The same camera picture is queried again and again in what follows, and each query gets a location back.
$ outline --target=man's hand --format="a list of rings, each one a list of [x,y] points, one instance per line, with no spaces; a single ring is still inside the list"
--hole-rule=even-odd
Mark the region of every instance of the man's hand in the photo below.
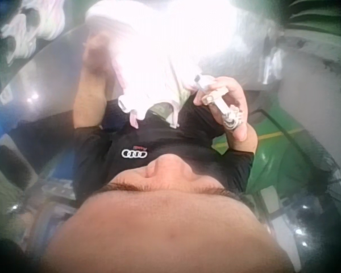
[[[211,91],[217,90],[219,88],[226,87],[228,89],[228,93],[224,95],[222,98],[225,103],[230,106],[235,105],[243,112],[243,123],[237,127],[233,132],[232,135],[236,141],[244,141],[247,137],[247,118],[248,118],[248,105],[246,103],[246,98],[244,94],[244,90],[241,85],[234,79],[229,77],[219,77],[214,80],[214,83],[209,86],[209,90],[207,93]],[[195,105],[202,105],[202,97],[205,96],[203,92],[198,92],[195,99]],[[215,120],[219,124],[223,124],[222,121],[222,114],[220,110],[214,105],[209,104],[209,108]]]
[[[110,73],[110,35],[100,32],[89,36],[83,56],[84,67],[91,73]]]
[[[88,38],[78,92],[73,106],[74,128],[98,126],[106,109],[106,83],[113,76],[110,37],[101,32]]]

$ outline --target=four rings logo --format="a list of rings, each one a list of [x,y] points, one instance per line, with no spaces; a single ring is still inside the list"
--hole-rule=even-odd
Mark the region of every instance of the four rings logo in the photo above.
[[[146,158],[148,152],[125,149],[121,152],[121,155],[123,156],[123,158]]]

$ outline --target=black shirt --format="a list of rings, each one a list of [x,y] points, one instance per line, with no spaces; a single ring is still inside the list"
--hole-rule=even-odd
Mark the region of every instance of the black shirt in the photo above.
[[[115,134],[80,128],[75,132],[76,199],[84,201],[120,172],[146,166],[164,154],[178,155],[195,173],[214,177],[235,193],[246,189],[253,162],[253,153],[228,150],[221,155],[202,135],[170,128],[156,118],[139,123],[139,129],[127,124]]]

